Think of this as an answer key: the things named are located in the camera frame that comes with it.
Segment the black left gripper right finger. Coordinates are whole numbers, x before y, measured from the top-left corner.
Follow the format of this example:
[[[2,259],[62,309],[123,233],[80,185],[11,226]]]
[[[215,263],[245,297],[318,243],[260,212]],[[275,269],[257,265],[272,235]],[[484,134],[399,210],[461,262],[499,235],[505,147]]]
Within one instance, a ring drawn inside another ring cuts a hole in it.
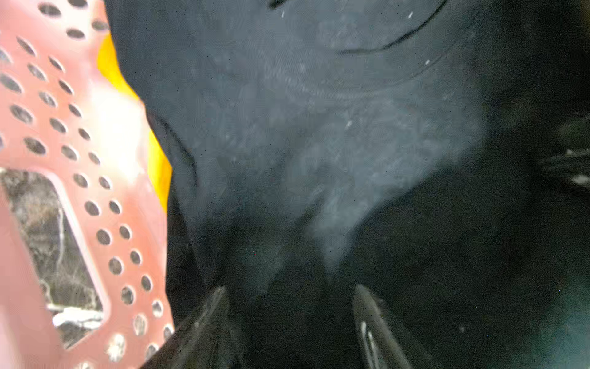
[[[441,367],[404,327],[385,301],[362,284],[355,287],[353,315],[365,368]]]

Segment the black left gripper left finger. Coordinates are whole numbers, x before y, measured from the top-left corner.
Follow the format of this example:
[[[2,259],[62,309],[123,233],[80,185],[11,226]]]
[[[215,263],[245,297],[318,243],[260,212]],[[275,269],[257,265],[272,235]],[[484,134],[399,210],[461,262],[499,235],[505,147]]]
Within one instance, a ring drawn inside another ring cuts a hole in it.
[[[214,368],[227,311],[226,288],[217,287],[141,368]]]

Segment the yellow t-shirt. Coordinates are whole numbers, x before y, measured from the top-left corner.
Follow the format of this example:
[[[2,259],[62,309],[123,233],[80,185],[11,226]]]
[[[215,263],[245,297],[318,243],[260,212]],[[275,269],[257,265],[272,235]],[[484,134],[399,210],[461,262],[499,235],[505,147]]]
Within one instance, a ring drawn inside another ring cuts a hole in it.
[[[101,72],[117,91],[129,98],[133,98],[135,101],[140,101],[140,98],[125,81],[119,69],[111,35],[107,35],[101,43],[98,51],[97,66],[99,72]],[[166,158],[154,132],[150,131],[147,147],[147,174],[164,213],[167,213],[167,200],[171,187],[172,172],[170,162]]]

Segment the black t-shirt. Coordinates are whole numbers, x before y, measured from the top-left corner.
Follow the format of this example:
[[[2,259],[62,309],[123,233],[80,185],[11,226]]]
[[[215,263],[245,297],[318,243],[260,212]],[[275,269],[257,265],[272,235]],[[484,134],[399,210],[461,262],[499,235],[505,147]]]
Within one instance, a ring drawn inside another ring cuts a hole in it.
[[[361,368],[358,285],[442,368],[589,366],[587,1],[108,1],[211,368]]]

